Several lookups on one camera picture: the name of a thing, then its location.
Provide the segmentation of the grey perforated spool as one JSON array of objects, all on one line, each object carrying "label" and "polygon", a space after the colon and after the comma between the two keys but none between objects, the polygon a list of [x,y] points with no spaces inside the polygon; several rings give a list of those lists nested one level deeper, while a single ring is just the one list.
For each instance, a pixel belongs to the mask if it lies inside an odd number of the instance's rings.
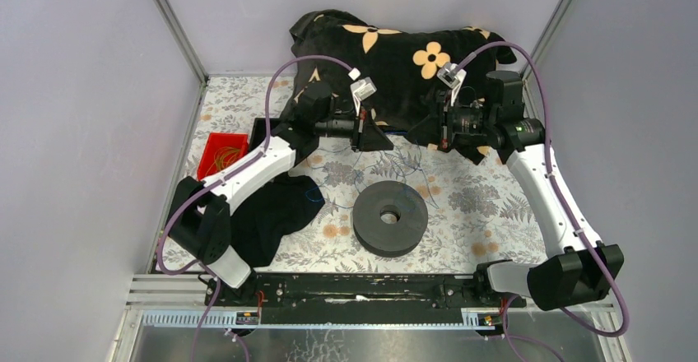
[{"label": "grey perforated spool", "polygon": [[428,225],[423,197],[398,181],[380,181],[361,191],[354,202],[351,223],[359,243],[382,258],[410,253]]}]

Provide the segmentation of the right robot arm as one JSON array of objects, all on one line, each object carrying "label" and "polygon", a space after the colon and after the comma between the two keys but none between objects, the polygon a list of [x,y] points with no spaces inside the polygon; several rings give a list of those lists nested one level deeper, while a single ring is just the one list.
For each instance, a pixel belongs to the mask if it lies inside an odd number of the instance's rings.
[{"label": "right robot arm", "polygon": [[425,95],[430,113],[408,133],[451,151],[457,142],[483,143],[497,151],[533,211],[547,259],[539,264],[501,260],[478,265],[473,298],[492,306],[504,294],[530,298],[542,310],[605,299],[624,255],[605,244],[585,220],[562,178],[543,122],[525,114],[524,84],[516,72],[486,75],[483,96],[465,86],[465,73],[442,68]]}]

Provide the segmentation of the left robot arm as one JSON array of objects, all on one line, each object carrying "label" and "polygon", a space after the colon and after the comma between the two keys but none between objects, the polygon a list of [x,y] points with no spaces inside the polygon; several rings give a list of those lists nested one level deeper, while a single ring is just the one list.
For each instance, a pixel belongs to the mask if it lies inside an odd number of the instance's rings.
[{"label": "left robot arm", "polygon": [[233,165],[197,181],[181,180],[175,190],[164,236],[195,257],[224,284],[224,295],[237,305],[250,302],[255,284],[252,267],[232,246],[230,218],[258,189],[306,159],[321,137],[347,138],[354,151],[387,151],[393,143],[375,124],[361,102],[377,91],[368,77],[350,85],[354,107],[336,114],[338,98],[328,83],[309,83],[279,118],[265,122],[266,136]]}]

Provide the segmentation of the black flower-pattern plush blanket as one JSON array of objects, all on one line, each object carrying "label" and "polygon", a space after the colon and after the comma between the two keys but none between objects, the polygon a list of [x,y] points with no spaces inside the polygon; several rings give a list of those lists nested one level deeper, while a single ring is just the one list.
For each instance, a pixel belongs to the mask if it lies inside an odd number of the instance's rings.
[{"label": "black flower-pattern plush blanket", "polygon": [[446,63],[457,64],[483,45],[502,39],[495,32],[471,26],[407,33],[373,26],[333,9],[304,14],[289,32],[291,52],[300,62],[292,97],[279,123],[271,128],[272,134],[291,125],[298,99],[316,81],[331,87],[337,116],[353,118],[351,80],[340,62],[358,69],[375,84],[376,93],[363,106],[377,124],[408,132],[429,115],[427,96],[445,87],[437,73]]}]

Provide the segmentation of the floral table mat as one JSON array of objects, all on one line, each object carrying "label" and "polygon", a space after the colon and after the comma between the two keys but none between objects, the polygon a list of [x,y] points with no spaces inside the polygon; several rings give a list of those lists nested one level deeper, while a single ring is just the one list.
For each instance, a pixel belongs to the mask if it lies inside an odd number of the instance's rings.
[{"label": "floral table mat", "polygon": [[[323,139],[294,175],[308,175],[325,200],[304,229],[284,237],[275,272],[469,273],[481,262],[545,259],[542,236],[525,196],[498,155],[483,149],[475,165],[456,152],[429,151],[394,137],[392,151],[355,153],[343,140]],[[424,198],[429,225],[400,258],[381,258],[357,241],[351,207],[372,183],[397,180]]]}]

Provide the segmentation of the black plastic box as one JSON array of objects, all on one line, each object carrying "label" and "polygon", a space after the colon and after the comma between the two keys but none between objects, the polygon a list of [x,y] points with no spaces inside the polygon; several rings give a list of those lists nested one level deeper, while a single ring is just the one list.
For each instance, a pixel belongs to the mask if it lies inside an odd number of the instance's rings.
[{"label": "black plastic box", "polygon": [[279,118],[269,119],[269,130],[265,118],[256,118],[249,138],[250,158],[261,155],[272,155],[278,152],[289,151],[289,143],[277,134],[281,127],[286,126]]}]

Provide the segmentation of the black cloth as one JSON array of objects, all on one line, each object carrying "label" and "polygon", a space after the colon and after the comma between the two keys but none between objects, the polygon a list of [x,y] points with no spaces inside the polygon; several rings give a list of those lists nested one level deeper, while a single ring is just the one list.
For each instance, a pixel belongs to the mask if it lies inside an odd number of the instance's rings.
[{"label": "black cloth", "polygon": [[251,267],[267,267],[282,238],[305,228],[324,204],[311,177],[278,175],[231,216],[231,246]]}]

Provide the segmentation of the red plastic box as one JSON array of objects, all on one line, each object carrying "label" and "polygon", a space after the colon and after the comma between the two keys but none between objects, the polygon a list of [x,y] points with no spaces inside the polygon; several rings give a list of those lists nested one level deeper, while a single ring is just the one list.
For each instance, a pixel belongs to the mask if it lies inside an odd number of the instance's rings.
[{"label": "red plastic box", "polygon": [[210,133],[199,162],[198,180],[203,180],[207,176],[233,165],[247,154],[248,149],[249,137],[247,134]]}]

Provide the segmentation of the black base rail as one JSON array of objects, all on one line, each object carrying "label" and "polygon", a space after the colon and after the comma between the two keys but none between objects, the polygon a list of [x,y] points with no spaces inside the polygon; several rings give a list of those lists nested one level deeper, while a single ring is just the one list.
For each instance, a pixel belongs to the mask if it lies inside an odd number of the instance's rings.
[{"label": "black base rail", "polygon": [[257,272],[230,288],[205,282],[206,303],[250,308],[263,324],[462,325],[492,329],[510,302],[479,276]]}]

